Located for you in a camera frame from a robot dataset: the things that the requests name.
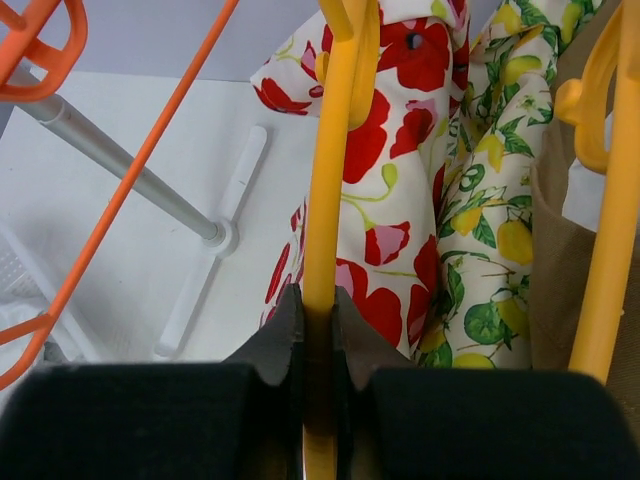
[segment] tan fabric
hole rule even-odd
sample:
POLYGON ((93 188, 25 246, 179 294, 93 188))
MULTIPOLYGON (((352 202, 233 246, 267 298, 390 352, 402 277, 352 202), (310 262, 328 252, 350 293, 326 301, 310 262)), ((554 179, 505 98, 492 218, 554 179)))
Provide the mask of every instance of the tan fabric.
MULTIPOLYGON (((619 3, 609 0, 562 55, 556 87, 582 75, 593 44, 619 3)), ((593 232, 562 217, 568 170, 575 159, 573 135, 571 126, 554 119, 546 133, 545 152, 532 169, 535 261, 530 316, 534 368, 567 368, 595 241, 593 232)), ((634 252, 624 311, 607 386, 640 443, 640 251, 634 252)))

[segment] gray metal rod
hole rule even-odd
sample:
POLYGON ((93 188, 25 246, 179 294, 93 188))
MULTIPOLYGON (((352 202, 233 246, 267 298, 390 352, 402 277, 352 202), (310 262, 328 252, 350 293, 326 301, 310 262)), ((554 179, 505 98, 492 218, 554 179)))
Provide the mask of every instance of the gray metal rod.
MULTIPOLYGON (((14 85, 32 85, 37 81, 21 66, 11 76, 14 85)), ((133 157, 124 148, 60 95, 16 106, 120 179, 133 163, 133 157)), ((205 217, 149 169, 142 171, 133 188, 202 238, 214 240, 221 232, 216 222, 205 217)))

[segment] pink flower print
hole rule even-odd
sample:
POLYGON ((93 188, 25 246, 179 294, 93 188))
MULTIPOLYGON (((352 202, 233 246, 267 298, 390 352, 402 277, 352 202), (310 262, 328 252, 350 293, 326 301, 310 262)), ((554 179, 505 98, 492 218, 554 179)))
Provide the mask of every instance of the pink flower print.
POLYGON ((392 262, 409 243, 409 222, 398 225, 376 225, 366 232, 364 259, 369 265, 392 262))

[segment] red poppy print fabric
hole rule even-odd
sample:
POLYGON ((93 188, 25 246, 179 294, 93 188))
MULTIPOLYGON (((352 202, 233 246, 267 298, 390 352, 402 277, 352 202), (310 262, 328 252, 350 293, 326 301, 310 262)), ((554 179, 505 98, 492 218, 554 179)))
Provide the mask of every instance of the red poppy print fabric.
MULTIPOLYGON (((380 0, 380 56, 369 116, 349 132, 339 218, 336 285, 363 318, 408 358, 424 331, 440 275, 440 209, 449 118, 466 88, 464 0, 380 0)), ((315 66, 333 36, 320 12, 251 79, 268 108, 319 115, 315 66)), ((291 240, 274 255, 261 324, 284 288, 304 288, 307 201, 290 218, 291 240)))

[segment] white wall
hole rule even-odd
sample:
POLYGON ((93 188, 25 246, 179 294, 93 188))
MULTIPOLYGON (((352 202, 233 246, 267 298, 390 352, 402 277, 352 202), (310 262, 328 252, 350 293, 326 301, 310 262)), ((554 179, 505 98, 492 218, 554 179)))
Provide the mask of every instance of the white wall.
MULTIPOLYGON (((8 3, 22 11, 28 1, 8 3)), ((470 0, 472 37, 499 2, 470 0)), ((224 0, 84 0, 89 41, 76 69, 180 77, 223 3, 224 0)), ((58 10, 41 38, 62 45, 68 21, 64 10, 58 10)), ((247 80, 316 10, 315 0, 240 0, 200 78, 247 80)))

